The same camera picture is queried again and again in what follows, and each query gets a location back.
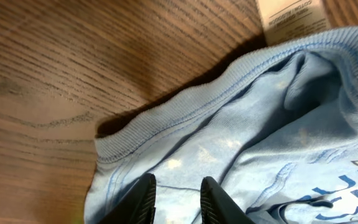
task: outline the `wooden table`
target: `wooden table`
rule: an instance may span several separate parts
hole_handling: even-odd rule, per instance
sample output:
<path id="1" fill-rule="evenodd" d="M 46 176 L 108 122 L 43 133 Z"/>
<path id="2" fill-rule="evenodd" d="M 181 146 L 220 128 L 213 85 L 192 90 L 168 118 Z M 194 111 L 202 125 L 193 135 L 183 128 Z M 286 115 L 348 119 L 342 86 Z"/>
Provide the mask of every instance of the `wooden table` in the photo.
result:
<path id="1" fill-rule="evenodd" d="M 0 0 L 0 223 L 82 223 L 96 133 L 264 46 L 253 0 Z"/>

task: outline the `wooden surface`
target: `wooden surface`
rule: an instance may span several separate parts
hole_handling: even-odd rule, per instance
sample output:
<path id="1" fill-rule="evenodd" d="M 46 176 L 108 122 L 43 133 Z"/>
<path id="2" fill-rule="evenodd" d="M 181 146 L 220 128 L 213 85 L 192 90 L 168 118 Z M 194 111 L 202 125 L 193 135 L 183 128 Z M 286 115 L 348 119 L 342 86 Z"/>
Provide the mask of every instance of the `wooden surface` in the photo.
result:
<path id="1" fill-rule="evenodd" d="M 0 0 L 0 223 L 82 223 L 96 133 L 264 46 L 253 0 Z"/>

